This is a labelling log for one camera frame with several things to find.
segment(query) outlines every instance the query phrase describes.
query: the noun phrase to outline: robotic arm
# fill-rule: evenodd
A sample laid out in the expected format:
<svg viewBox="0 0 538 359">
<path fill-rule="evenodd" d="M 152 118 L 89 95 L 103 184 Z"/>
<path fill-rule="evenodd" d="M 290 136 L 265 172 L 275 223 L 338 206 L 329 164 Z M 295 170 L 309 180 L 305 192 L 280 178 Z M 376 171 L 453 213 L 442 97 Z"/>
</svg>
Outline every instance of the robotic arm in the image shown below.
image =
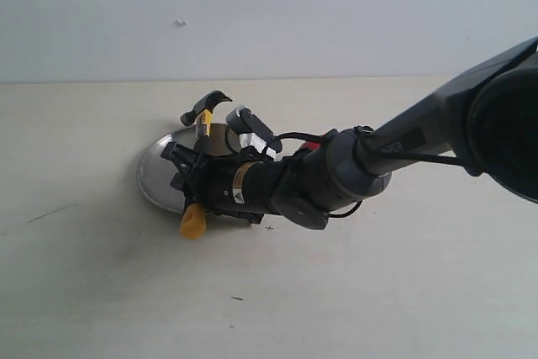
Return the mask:
<svg viewBox="0 0 538 359">
<path fill-rule="evenodd" d="M 387 187 L 391 172 L 418 161 L 463 166 L 472 176 L 487 173 L 536 203 L 537 45 L 538 37 L 463 72 L 379 129 L 275 136 L 248 108 L 237 108 L 226 123 L 239 136 L 240 150 L 212 157 L 171 142 L 161 157 L 176 166 L 171 186 L 189 203 L 251 223 L 275 214 L 322 230 L 329 218 L 345 216 L 334 211 L 355 204 L 354 212 Z M 229 101 L 218 91 L 205 99 Z M 197 106 L 191 121 L 204 114 L 203 100 Z M 281 140 L 289 138 L 319 147 L 275 161 Z M 439 156 L 449 150 L 456 157 Z"/>
</svg>

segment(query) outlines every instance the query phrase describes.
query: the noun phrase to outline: white table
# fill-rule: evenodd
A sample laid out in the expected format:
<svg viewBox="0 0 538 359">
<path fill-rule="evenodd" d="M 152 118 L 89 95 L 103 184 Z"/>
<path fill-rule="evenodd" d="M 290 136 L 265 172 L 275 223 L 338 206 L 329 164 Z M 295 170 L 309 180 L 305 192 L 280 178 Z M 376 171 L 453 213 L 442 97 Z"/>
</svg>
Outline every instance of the white table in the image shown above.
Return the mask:
<svg viewBox="0 0 538 359">
<path fill-rule="evenodd" d="M 415 165 L 326 231 L 266 217 L 194 242 L 136 187 L 214 88 L 322 133 L 446 79 L 1 86 L 0 357 L 538 357 L 538 207 L 488 177 Z"/>
</svg>

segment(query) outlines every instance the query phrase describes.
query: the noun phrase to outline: white wall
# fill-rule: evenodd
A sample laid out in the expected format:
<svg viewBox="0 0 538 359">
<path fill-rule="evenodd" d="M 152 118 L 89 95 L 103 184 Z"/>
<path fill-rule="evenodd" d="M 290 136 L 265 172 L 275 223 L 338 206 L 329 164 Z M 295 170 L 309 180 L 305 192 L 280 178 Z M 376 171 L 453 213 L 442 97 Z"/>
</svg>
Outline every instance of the white wall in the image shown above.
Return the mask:
<svg viewBox="0 0 538 359">
<path fill-rule="evenodd" d="M 0 0 L 0 82 L 452 74 L 537 19 L 535 0 Z"/>
<path fill-rule="evenodd" d="M 211 219 L 195 242 L 136 187 L 140 152 L 213 88 L 322 133 L 445 79 L 0 86 L 0 357 L 537 358 L 538 206 L 487 176 L 418 164 L 325 231 Z"/>
</svg>

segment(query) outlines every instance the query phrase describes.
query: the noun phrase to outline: small black mark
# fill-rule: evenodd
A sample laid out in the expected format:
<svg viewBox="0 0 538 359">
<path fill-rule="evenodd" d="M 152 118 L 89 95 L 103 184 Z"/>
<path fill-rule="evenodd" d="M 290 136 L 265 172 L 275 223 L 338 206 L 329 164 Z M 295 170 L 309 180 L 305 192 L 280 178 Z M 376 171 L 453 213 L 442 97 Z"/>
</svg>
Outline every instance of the small black mark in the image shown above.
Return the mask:
<svg viewBox="0 0 538 359">
<path fill-rule="evenodd" d="M 38 216 L 37 218 L 33 218 L 33 219 L 29 220 L 26 223 L 29 224 L 29 223 L 37 222 L 38 220 L 41 220 L 46 216 L 49 216 L 51 214 L 57 214 L 58 212 L 61 212 L 62 210 L 66 210 L 66 209 L 69 209 L 69 208 L 74 208 L 75 206 L 78 206 L 78 204 L 77 203 L 72 203 L 71 205 L 60 206 L 58 209 L 53 210 L 52 212 L 49 212 L 47 214 L 42 214 L 41 216 Z"/>
</svg>

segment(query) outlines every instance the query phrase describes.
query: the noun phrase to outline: silver plate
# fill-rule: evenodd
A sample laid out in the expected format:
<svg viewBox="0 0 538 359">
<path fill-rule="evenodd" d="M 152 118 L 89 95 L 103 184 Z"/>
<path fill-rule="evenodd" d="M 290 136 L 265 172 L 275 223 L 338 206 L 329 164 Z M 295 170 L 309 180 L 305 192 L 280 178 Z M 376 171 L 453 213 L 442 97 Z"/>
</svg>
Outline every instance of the silver plate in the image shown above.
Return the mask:
<svg viewBox="0 0 538 359">
<path fill-rule="evenodd" d="M 224 133 L 226 124 L 212 124 L 208 153 L 211 156 L 227 156 L 230 154 Z M 176 141 L 186 147 L 193 147 L 195 140 L 194 126 L 181 128 L 162 137 L 154 143 L 142 156 L 137 170 L 137 180 L 144 196 L 160 208 L 183 213 L 185 197 L 181 191 L 170 186 L 170 181 L 176 175 L 174 165 L 163 159 L 161 153 L 168 142 Z M 239 139 L 233 131 L 229 131 L 229 142 L 234 150 L 239 150 Z"/>
</svg>

